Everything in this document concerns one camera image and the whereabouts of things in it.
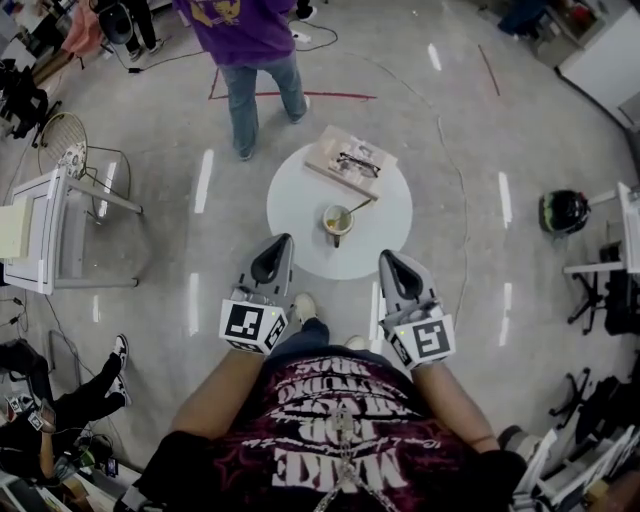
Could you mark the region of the person's right forearm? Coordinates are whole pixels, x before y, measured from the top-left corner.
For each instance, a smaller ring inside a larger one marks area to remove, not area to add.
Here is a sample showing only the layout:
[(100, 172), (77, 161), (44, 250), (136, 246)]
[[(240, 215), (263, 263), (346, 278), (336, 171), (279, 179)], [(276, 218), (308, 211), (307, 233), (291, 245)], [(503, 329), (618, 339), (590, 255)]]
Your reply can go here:
[(435, 417), (464, 443), (477, 453), (500, 449), (485, 415), (444, 362), (418, 366), (411, 376)]

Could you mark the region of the small golden spoon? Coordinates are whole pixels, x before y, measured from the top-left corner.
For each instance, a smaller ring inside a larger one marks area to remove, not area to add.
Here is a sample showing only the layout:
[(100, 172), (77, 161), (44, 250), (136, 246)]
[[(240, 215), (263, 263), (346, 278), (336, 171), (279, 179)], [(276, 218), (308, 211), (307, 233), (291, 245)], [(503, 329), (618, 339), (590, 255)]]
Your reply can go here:
[(362, 202), (361, 204), (359, 204), (358, 206), (356, 206), (355, 208), (353, 208), (353, 209), (351, 209), (351, 210), (345, 210), (345, 211), (341, 212), (341, 213), (339, 214), (339, 216), (338, 216), (337, 218), (335, 218), (335, 223), (337, 224), (337, 223), (341, 222), (341, 219), (342, 219), (342, 218), (345, 218), (345, 217), (349, 217), (349, 216), (351, 216), (355, 211), (357, 211), (357, 210), (359, 210), (359, 209), (361, 209), (361, 208), (363, 208), (363, 207), (367, 206), (367, 205), (368, 205), (368, 204), (370, 204), (372, 201), (373, 201), (373, 200), (372, 200), (371, 198), (370, 198), (370, 199), (367, 199), (367, 200), (365, 200), (364, 202)]

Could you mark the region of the dark blue trousers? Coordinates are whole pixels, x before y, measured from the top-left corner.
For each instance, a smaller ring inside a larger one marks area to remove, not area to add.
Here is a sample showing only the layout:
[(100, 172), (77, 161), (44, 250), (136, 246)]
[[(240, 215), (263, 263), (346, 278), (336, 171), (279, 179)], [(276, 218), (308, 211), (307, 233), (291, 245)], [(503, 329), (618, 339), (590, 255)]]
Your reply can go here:
[(302, 325), (298, 332), (285, 341), (279, 342), (266, 361), (268, 363), (284, 363), (297, 359), (339, 356), (352, 357), (391, 367), (391, 363), (385, 357), (369, 349), (368, 342), (367, 349), (359, 351), (346, 348), (345, 343), (342, 345), (331, 344), (328, 326), (318, 318), (312, 319)]

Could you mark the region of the angled red floor tape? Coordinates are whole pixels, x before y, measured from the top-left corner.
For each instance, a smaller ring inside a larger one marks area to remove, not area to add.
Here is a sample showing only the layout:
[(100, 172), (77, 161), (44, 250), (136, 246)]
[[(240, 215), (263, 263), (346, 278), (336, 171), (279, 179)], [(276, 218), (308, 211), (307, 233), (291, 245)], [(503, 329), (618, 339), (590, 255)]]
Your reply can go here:
[[(228, 94), (216, 94), (216, 87), (218, 82), (220, 81), (221, 75), (218, 71), (214, 74), (214, 80), (211, 85), (210, 93), (208, 96), (209, 101), (214, 100), (222, 100), (227, 99), (229, 97)], [(328, 98), (344, 98), (344, 99), (354, 99), (360, 101), (369, 101), (377, 99), (375, 95), (361, 94), (361, 93), (349, 93), (349, 92), (333, 92), (333, 91), (305, 91), (305, 95), (309, 97), (328, 97)], [(259, 91), (256, 93), (257, 97), (272, 97), (279, 96), (280, 93), (278, 91)]]

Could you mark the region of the beige flat board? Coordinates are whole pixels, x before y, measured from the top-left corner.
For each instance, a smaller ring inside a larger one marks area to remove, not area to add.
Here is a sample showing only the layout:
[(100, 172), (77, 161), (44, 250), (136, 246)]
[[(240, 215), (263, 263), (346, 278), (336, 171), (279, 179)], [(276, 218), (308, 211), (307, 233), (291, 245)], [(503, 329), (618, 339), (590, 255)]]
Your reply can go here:
[(0, 207), (0, 259), (28, 256), (31, 215), (29, 198)]

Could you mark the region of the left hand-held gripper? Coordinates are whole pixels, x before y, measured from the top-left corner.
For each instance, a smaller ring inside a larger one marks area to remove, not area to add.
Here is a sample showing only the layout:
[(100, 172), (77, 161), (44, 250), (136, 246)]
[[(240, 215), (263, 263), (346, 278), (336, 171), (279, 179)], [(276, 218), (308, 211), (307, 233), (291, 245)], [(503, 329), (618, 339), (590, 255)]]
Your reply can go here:
[(219, 337), (232, 348), (270, 355), (289, 324), (286, 308), (294, 241), (290, 234), (260, 242), (240, 267), (239, 284), (221, 307)]

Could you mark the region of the beige book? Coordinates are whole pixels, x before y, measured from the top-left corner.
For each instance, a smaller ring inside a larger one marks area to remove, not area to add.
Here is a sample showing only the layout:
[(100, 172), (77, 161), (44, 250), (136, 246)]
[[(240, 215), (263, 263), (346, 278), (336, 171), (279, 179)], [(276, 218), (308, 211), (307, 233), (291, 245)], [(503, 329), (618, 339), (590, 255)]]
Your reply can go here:
[[(358, 165), (338, 162), (340, 152), (376, 164), (381, 168), (378, 177), (374, 178)], [(376, 201), (383, 171), (396, 166), (397, 158), (355, 135), (329, 125), (307, 152), (304, 163), (323, 176)]]

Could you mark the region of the ceramic mug with spoon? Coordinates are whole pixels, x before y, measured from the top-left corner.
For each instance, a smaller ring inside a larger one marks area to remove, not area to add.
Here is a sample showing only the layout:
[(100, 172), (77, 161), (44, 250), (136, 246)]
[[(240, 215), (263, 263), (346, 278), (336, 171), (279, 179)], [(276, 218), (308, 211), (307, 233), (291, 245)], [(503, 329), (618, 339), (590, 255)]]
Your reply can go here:
[(329, 206), (322, 216), (321, 225), (334, 248), (339, 248), (342, 239), (352, 230), (354, 214), (340, 205)]

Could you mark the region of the short red floor tape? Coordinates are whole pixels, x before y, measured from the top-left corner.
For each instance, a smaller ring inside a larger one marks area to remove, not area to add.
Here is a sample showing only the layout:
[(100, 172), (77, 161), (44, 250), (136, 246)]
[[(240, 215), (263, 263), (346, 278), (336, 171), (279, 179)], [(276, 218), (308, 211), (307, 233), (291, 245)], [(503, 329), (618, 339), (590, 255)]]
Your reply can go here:
[(483, 62), (485, 64), (485, 66), (486, 66), (486, 69), (487, 69), (487, 72), (488, 72), (489, 77), (491, 79), (491, 82), (493, 84), (495, 93), (496, 93), (497, 97), (501, 97), (500, 87), (499, 87), (498, 81), (496, 79), (494, 70), (493, 70), (493, 68), (491, 66), (491, 63), (490, 63), (490, 61), (489, 61), (489, 59), (488, 59), (488, 57), (486, 55), (486, 52), (485, 52), (484, 48), (482, 47), (482, 45), (478, 44), (477, 46), (478, 46), (478, 50), (480, 52), (480, 55), (481, 55), (481, 57), (483, 59)]

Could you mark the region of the white desk with papers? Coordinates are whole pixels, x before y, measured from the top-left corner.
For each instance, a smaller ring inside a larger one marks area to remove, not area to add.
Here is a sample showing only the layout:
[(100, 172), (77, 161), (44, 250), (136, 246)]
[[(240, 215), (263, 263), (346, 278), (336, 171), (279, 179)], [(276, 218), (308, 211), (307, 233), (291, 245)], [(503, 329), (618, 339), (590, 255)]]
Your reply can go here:
[(599, 204), (617, 201), (621, 210), (623, 224), (623, 244), (619, 261), (588, 263), (565, 266), (563, 273), (577, 275), (626, 270), (629, 274), (640, 275), (640, 188), (632, 190), (622, 182), (615, 189), (601, 193), (587, 200), (590, 208)]

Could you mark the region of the black printed t-shirt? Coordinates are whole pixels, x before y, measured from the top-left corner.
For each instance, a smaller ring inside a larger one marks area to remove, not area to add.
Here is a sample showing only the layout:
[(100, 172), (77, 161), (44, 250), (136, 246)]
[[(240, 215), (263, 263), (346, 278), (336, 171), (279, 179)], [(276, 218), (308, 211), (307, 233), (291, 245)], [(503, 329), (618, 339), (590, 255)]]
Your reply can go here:
[(167, 435), (114, 512), (508, 512), (525, 469), (393, 367), (322, 356), (267, 362), (221, 438)]

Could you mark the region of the white shelf unit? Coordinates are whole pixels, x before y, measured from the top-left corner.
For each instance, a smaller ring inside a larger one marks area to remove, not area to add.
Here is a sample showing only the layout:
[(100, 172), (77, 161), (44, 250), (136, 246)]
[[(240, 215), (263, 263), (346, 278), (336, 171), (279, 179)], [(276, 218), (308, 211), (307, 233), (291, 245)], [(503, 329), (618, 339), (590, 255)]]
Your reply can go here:
[(557, 440), (552, 429), (537, 444), (509, 512), (574, 512), (585, 503), (587, 492), (613, 477), (640, 446), (640, 427), (630, 426), (612, 438), (590, 437), (561, 458), (553, 454)]

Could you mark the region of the person's left forearm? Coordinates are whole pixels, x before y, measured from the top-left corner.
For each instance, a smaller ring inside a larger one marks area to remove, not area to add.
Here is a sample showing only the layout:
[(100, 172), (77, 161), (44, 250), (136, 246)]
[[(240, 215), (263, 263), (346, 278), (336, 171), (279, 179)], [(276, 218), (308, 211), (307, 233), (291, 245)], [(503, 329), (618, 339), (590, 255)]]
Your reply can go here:
[(187, 398), (171, 423), (171, 432), (217, 439), (230, 429), (249, 396), (265, 356), (232, 349)]

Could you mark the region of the person's left white shoe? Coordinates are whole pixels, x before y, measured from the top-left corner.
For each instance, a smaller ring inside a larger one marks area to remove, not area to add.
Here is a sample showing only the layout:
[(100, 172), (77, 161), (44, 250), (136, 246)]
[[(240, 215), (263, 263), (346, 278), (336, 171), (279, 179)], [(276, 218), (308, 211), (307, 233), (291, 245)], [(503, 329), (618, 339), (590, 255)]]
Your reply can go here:
[(301, 325), (304, 325), (309, 320), (318, 318), (315, 301), (307, 293), (300, 293), (295, 296), (293, 310)]

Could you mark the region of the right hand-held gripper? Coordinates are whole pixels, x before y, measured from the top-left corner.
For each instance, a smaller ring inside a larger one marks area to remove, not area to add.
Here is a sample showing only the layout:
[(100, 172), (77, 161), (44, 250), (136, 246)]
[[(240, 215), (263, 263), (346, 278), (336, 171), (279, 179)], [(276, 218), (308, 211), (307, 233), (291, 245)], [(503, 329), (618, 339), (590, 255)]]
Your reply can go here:
[(430, 271), (393, 250), (379, 257), (379, 278), (388, 315), (380, 321), (406, 370), (442, 361), (455, 353), (453, 319), (436, 298)]

